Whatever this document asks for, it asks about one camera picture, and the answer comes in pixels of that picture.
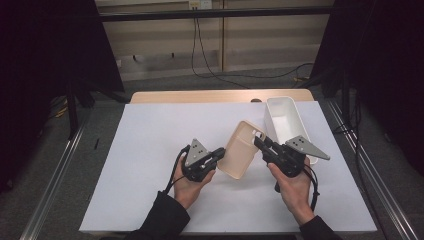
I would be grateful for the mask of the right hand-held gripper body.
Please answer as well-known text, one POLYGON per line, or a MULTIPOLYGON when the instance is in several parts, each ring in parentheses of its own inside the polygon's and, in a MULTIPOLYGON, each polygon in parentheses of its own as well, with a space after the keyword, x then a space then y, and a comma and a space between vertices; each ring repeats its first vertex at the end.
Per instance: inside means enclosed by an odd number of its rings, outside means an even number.
POLYGON ((270 147, 269 154, 262 152, 262 159, 266 163, 274 163, 287 177, 293 178, 304 169, 307 155, 330 159, 329 155, 301 135, 287 140, 284 144, 276 142, 276 145, 270 147))

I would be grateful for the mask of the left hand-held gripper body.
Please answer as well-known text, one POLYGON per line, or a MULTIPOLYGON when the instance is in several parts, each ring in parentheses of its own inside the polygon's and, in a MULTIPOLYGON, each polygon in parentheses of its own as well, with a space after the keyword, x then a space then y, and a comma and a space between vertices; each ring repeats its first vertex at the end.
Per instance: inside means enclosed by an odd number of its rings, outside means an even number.
POLYGON ((187 155, 183 159, 183 175, 190 181, 202 182, 206 175, 216 168, 204 168, 204 164, 211 159, 211 152, 194 138, 187 155))

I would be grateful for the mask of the beige phone case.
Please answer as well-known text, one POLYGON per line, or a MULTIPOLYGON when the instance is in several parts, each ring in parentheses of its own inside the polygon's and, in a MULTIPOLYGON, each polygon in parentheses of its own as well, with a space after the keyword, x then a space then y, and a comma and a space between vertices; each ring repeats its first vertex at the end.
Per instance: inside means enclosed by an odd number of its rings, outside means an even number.
POLYGON ((240 179, 258 152, 254 144, 256 137, 264 140, 266 134, 249 121, 241 121, 232 133, 224 157, 218 161, 217 167, 230 177, 240 179))

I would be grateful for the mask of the white plastic storage bin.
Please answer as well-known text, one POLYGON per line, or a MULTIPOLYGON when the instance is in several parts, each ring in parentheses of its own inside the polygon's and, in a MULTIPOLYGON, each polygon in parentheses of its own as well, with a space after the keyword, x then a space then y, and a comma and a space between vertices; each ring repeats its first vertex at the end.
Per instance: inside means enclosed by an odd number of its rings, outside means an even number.
POLYGON ((279 144, 299 135, 309 140, 295 101, 291 97, 269 98, 266 101, 264 122, 267 136, 279 144))

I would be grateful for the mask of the person's right hand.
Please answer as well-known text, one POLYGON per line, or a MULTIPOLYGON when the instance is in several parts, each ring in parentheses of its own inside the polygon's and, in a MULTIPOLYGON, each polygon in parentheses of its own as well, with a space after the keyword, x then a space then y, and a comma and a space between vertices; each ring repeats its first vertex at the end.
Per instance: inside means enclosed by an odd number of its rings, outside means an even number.
POLYGON ((311 185, 309 169, 305 168, 298 176, 290 178, 282 173, 274 163, 268 163, 267 167, 279 185, 283 202, 298 225, 302 226, 312 220, 315 215, 309 204, 311 185))

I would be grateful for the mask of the person's left hand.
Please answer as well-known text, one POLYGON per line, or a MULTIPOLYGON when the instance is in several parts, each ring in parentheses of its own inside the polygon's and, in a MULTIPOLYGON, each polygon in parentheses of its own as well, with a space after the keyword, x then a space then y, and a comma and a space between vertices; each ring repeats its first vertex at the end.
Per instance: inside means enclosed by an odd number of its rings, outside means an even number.
POLYGON ((183 157, 179 159, 173 176, 174 199, 185 209, 189 209, 199 197, 202 188, 212 180, 215 171, 211 170, 202 182, 193 182, 183 176, 181 170, 182 162, 183 157))

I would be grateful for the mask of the white table cover sheet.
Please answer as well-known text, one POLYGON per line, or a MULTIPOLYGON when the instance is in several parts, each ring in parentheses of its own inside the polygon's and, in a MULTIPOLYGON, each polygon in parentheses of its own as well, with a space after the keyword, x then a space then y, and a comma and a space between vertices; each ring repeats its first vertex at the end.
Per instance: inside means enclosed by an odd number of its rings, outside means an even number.
MULTIPOLYGON (((372 232, 375 223, 319 104, 297 109, 310 141, 329 155, 313 169, 320 193, 315 212, 336 232, 372 232)), ((139 228, 158 191, 168 183, 180 150, 198 139, 207 149, 227 144, 237 124, 264 125, 262 103, 129 104, 80 229, 86 233, 139 228)), ((235 180, 217 172, 190 207, 187 235, 295 233, 297 222, 274 190, 275 180, 260 156, 235 180)))

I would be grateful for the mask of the wooden table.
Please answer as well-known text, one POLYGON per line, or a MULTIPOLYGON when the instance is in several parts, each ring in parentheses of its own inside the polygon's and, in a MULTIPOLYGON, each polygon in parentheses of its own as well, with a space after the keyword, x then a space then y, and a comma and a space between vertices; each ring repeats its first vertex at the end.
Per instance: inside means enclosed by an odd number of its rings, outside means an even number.
POLYGON ((250 102, 258 98, 266 101, 273 97, 291 97, 295 101, 313 101, 307 89, 238 89, 189 91, 140 91, 131 97, 131 104, 139 103, 216 103, 250 102))

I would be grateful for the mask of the black stand leg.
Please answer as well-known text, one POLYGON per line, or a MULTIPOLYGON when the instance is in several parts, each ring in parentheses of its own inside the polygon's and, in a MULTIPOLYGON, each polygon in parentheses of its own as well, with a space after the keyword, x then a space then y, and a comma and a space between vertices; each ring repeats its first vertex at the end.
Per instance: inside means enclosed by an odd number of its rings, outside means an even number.
POLYGON ((66 99, 70 125, 69 139, 72 139, 79 129, 79 121, 76 109, 75 94, 71 81, 68 81, 66 85, 66 99))

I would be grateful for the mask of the black curtain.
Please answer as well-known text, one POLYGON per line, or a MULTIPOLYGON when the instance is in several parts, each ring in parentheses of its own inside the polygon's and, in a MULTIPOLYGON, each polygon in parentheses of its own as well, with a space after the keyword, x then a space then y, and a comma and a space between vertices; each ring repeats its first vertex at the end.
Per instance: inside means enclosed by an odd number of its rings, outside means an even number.
POLYGON ((311 77, 355 87, 424 176, 424 0, 334 0, 311 77))
POLYGON ((0 0, 0 193, 10 188, 51 101, 123 83, 95 0, 0 0))

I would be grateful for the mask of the metal floor rail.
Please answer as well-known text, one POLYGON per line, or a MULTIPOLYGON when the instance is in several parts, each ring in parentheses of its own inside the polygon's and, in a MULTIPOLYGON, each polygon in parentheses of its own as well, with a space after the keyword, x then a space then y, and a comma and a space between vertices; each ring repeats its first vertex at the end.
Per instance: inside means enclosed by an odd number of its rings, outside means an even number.
POLYGON ((37 240, 83 132, 84 128, 80 127, 67 142, 58 165, 19 240, 37 240))
POLYGON ((344 135, 355 154, 358 174, 361 175, 364 173, 367 176, 368 181, 372 185, 378 199, 394 224, 394 227, 400 234, 401 239, 419 240, 405 212, 384 183, 371 158, 360 143, 359 135, 355 132, 354 128, 349 126, 342 118, 342 112, 337 102, 335 100, 328 100, 327 105, 338 124, 336 129, 344 135))

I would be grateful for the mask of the black horizontal frame bar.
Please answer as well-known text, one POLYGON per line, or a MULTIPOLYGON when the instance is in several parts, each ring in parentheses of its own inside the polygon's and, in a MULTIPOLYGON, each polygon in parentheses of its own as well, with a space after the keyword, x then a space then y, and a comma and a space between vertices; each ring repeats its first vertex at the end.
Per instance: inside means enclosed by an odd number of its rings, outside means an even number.
POLYGON ((287 7, 287 8, 249 8, 249 9, 212 9, 212 10, 181 10, 138 13, 102 13, 102 22, 150 21, 150 20, 180 20, 207 19, 228 17, 259 17, 259 16, 293 16, 330 14, 331 6, 287 7))

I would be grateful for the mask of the white wall socket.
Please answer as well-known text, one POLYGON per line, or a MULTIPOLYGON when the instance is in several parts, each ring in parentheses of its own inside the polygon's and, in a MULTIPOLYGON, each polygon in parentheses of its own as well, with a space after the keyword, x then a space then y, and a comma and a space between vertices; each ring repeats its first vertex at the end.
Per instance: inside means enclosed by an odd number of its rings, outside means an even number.
POLYGON ((212 0, 189 0, 190 10, 211 10, 212 0))

